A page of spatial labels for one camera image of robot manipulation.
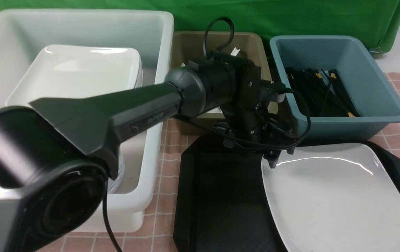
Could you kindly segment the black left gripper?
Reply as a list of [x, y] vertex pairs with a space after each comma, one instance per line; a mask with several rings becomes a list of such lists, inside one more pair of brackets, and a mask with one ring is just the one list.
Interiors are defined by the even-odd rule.
[[294, 151], [293, 127], [260, 101], [261, 68], [246, 63], [236, 69], [237, 90], [233, 101], [220, 107], [228, 128], [226, 134], [241, 149], [262, 154], [275, 168], [281, 152]]

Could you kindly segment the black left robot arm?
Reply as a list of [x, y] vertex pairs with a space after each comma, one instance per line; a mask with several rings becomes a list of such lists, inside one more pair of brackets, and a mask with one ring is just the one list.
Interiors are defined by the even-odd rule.
[[226, 124], [209, 130], [275, 166], [303, 137], [268, 112], [275, 95], [248, 59], [216, 56], [173, 69], [161, 84], [88, 98], [40, 98], [0, 109], [0, 252], [34, 252], [106, 208], [120, 145], [174, 117], [220, 107]]

